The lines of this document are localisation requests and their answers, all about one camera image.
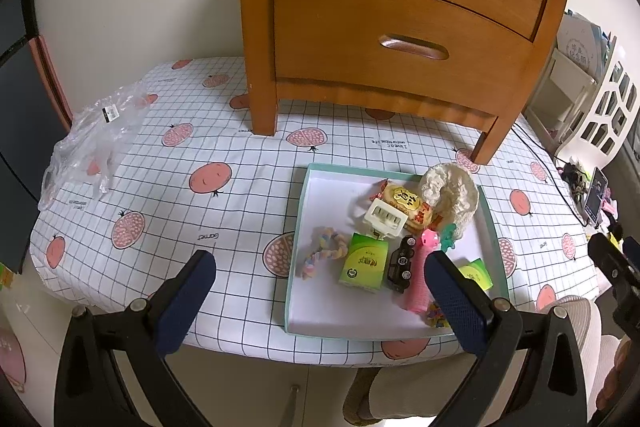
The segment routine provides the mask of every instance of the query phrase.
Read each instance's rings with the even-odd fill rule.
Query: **pink plastic tube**
[[[411,260],[411,282],[407,289],[404,309],[417,314],[424,313],[429,308],[433,297],[424,282],[424,261],[428,254],[434,251],[440,243],[438,232],[426,229],[415,245],[415,255]]]

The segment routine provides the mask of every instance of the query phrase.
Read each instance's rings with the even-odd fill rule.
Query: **drawer handle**
[[[423,41],[404,35],[382,35],[378,41],[385,48],[398,50],[399,52],[412,53],[420,57],[433,58],[434,60],[447,60],[449,52],[444,46],[435,42]]]

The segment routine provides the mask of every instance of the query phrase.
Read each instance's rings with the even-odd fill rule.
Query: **plastic bag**
[[[121,87],[74,115],[71,131],[53,147],[38,209],[49,208],[66,182],[93,185],[94,199],[106,194],[116,169],[140,133],[149,105],[140,81]]]

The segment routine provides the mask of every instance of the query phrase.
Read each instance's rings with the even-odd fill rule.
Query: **cable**
[[[580,223],[583,227],[586,227],[589,223],[588,222],[582,222],[582,219],[580,218],[580,216],[578,216],[578,214],[575,212],[574,206],[572,204],[569,204],[569,202],[566,200],[566,198],[564,197],[564,194],[562,194],[562,191],[560,190],[560,187],[558,187],[558,184],[556,183],[556,180],[554,179],[553,174],[551,174],[551,171],[549,170],[549,167],[546,166],[544,160],[542,160],[540,158],[540,156],[538,156],[538,154],[533,150],[533,148],[527,142],[524,141],[522,136],[520,136],[518,133],[516,133],[513,129],[511,129],[511,131],[515,136],[518,137],[518,139],[522,143],[524,143],[524,145],[526,145],[526,147],[531,151],[533,156],[535,156],[538,159],[538,162],[540,163],[540,165],[542,165],[546,169],[546,171],[549,173],[549,177],[551,178],[551,181],[553,181],[554,185],[556,186],[556,190],[558,191],[558,194],[560,194],[560,197],[562,198],[562,201],[564,201],[564,204],[569,208],[571,213],[574,214],[574,217],[575,217],[575,219],[578,220],[578,223]]]
[[[524,129],[520,124],[518,124],[518,122],[513,122],[513,124],[514,124],[514,125],[516,125],[516,126],[518,127],[518,129],[520,129],[520,130],[521,130],[521,131],[522,131],[522,132],[527,136],[527,138],[529,138],[529,140],[531,140],[531,143],[532,143],[533,145],[535,145],[536,147],[538,147],[538,149],[542,149],[545,153],[547,153],[549,156],[551,156],[551,158],[553,158],[554,160],[558,160],[559,162],[562,162],[563,164],[570,163],[570,162],[566,162],[566,161],[564,161],[562,158],[559,158],[558,156],[555,156],[555,155],[553,155],[553,154],[549,154],[549,151],[547,151],[544,147],[542,147],[542,145],[540,145],[538,142],[536,142],[535,140],[533,140],[533,138],[529,135],[529,133],[527,132],[527,130],[526,130],[526,129]],[[584,172],[582,172],[580,169],[576,168],[576,170],[577,170],[578,172],[580,172],[580,174],[582,174],[583,176],[586,176],[586,177],[588,178],[587,174],[585,174]]]

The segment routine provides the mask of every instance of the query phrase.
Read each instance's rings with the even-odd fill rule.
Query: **wooden nightstand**
[[[278,99],[412,113],[482,132],[486,164],[534,89],[566,0],[241,0],[253,130]]]

